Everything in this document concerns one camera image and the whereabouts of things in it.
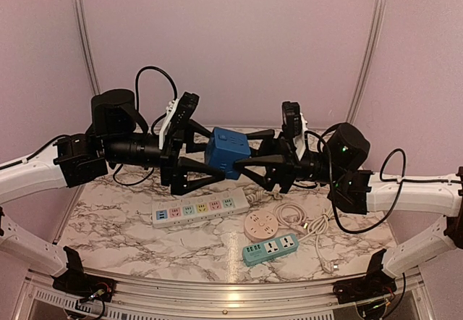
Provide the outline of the white multicolour power strip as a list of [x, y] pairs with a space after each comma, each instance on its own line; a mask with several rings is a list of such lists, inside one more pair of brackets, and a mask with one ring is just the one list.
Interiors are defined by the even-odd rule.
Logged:
[[244, 191], [236, 188], [210, 195], [154, 203], [151, 219], [154, 228], [165, 228], [242, 214], [249, 208]]

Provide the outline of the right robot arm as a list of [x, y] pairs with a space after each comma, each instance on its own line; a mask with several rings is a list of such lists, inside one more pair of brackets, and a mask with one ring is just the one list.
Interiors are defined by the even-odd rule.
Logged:
[[375, 253], [368, 273], [358, 282], [358, 290], [373, 297], [408, 269], [450, 250], [462, 248], [462, 172], [434, 177], [407, 177], [383, 170], [372, 172], [360, 167], [370, 143], [350, 123], [338, 123], [322, 135], [306, 130], [308, 139], [317, 140], [316, 151], [302, 153], [292, 140], [292, 127], [284, 126], [277, 138], [266, 141], [257, 156], [234, 162], [234, 168], [266, 190], [279, 186], [282, 193], [299, 181], [329, 186], [328, 199], [333, 212], [367, 214], [382, 211], [416, 211], [439, 214], [426, 230], [396, 248]]

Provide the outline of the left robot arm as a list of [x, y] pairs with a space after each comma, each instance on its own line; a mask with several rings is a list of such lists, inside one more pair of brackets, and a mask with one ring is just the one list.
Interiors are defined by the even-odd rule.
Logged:
[[190, 119], [198, 95], [184, 93], [168, 108], [166, 124], [151, 134], [137, 110], [133, 91], [117, 88], [91, 99], [92, 123], [87, 132], [59, 135], [34, 153], [1, 165], [1, 202], [44, 190], [73, 188], [93, 181], [116, 166], [159, 169], [161, 184], [184, 195], [224, 180], [225, 174], [183, 157], [182, 148], [199, 151]]

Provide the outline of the blue cube power socket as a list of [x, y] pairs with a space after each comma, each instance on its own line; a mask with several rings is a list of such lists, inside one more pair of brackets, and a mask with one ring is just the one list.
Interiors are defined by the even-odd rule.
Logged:
[[240, 173], [234, 169], [234, 162], [250, 155], [248, 138], [244, 133], [215, 127], [209, 137], [204, 160], [208, 166], [224, 171], [226, 179], [238, 180]]

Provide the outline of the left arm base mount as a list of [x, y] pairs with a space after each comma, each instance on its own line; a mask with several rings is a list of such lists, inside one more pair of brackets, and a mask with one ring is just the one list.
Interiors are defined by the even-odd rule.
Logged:
[[115, 280], [85, 273], [79, 253], [67, 246], [64, 246], [63, 250], [67, 257], [65, 271], [58, 277], [53, 277], [52, 287], [87, 300], [102, 290], [101, 299], [110, 302], [114, 294]]

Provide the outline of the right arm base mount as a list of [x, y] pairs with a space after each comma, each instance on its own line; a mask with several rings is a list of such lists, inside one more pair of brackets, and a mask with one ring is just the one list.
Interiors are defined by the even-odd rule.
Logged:
[[334, 283], [333, 293], [339, 304], [357, 302], [395, 292], [395, 278], [383, 271], [383, 257], [386, 249], [374, 253], [362, 277], [342, 279]]

